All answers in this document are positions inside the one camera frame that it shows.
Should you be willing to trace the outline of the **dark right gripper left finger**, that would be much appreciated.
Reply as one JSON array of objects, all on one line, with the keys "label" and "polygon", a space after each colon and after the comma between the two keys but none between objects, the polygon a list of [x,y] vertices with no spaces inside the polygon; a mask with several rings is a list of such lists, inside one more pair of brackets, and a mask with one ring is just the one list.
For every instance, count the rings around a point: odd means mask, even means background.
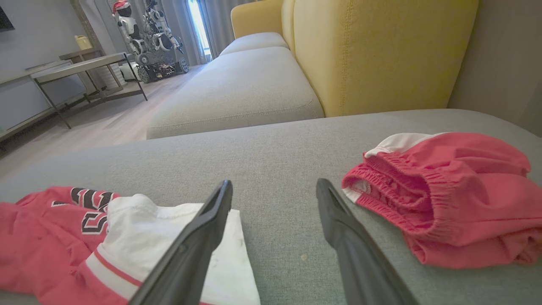
[{"label": "dark right gripper left finger", "polygon": [[198,305],[213,251],[220,245],[233,186],[224,180],[161,257],[130,305]]}]

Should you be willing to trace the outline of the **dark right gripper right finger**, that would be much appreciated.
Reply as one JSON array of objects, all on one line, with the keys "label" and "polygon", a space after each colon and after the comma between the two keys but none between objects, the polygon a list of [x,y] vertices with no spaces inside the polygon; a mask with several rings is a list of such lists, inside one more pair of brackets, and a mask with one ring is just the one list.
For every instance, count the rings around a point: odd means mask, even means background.
[{"label": "dark right gripper right finger", "polygon": [[335,249],[349,305],[416,305],[418,302],[366,228],[325,178],[316,195],[324,237]]}]

